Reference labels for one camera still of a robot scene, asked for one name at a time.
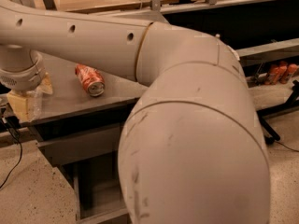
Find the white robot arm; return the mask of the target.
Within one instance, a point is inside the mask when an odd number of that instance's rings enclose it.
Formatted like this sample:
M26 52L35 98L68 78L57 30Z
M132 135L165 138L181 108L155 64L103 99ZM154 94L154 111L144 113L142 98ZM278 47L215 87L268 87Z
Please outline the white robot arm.
M217 37L1 0L0 45L23 89L39 83L45 53L145 86L118 154L133 224L269 224L263 131L242 67Z

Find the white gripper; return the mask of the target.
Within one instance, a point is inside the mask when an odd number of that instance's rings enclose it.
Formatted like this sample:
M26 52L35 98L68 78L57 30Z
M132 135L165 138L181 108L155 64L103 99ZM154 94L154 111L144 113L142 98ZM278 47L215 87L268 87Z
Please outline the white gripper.
M45 74L43 58L37 51L0 49L0 82L14 90L7 94L7 100L21 122L39 118L43 95L53 95L50 75Z

